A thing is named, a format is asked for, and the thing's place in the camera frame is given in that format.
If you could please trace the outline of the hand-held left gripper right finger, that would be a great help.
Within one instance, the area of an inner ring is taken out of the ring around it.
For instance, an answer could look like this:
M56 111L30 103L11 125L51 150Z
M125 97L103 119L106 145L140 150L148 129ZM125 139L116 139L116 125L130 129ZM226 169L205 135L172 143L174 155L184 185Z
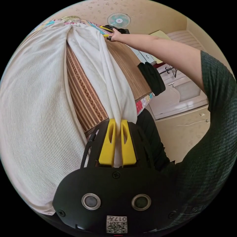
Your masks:
M122 166L135 165L137 162L128 121L121 120L121 157Z

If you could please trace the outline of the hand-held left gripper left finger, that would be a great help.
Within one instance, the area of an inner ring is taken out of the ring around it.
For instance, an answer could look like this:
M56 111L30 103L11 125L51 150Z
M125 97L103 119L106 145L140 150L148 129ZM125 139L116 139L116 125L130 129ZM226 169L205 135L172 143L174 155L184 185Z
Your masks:
M113 167L116 144L116 121L110 119L108 122L104 142L99 156L99 163L102 166Z

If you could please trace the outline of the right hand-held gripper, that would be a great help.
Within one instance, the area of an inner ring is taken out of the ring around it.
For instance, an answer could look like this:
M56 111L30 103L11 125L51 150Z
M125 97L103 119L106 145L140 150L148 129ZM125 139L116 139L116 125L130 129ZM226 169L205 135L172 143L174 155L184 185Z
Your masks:
M101 29L104 29L106 31L109 31L111 33L114 32L113 29L116 29L117 31L119 31L121 34L130 34L128 29L123 29L123 28L117 28L115 26L112 25L104 25L104 26L99 26ZM103 37L109 37L110 35L108 34L104 34Z

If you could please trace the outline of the person's right hand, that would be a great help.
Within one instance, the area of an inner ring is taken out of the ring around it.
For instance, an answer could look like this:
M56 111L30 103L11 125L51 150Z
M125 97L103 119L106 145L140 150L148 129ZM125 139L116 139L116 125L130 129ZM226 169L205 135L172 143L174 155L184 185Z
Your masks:
M121 32L113 28L113 34L110 34L106 39L111 42L120 42L122 36L123 34Z

